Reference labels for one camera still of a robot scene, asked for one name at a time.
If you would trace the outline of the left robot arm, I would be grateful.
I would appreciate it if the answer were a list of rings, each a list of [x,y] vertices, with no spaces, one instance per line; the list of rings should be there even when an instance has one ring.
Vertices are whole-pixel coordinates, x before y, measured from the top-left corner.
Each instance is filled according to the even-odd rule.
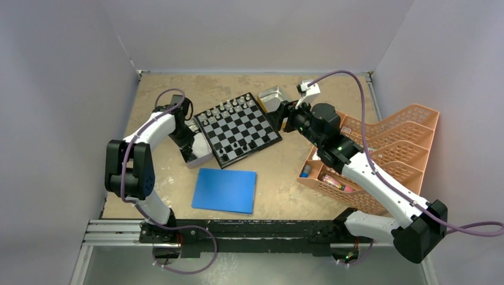
[[[171,209],[154,190],[152,151],[169,137],[186,162],[195,158],[195,133],[185,123],[191,108],[191,102],[157,106],[140,129],[106,146],[105,189],[135,206],[147,223],[155,225],[154,235],[163,243],[176,238],[177,227]]]

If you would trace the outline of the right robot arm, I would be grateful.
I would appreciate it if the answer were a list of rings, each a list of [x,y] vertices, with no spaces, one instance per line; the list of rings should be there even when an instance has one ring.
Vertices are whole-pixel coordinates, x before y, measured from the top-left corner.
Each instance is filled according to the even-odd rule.
[[[341,117],[327,103],[314,106],[283,101],[266,114],[275,131],[298,131],[317,148],[323,164],[355,182],[381,203],[390,218],[351,208],[335,219],[335,237],[343,242],[362,236],[392,243],[408,261],[421,263],[446,236],[448,208],[410,192],[379,167],[357,142],[341,132]]]

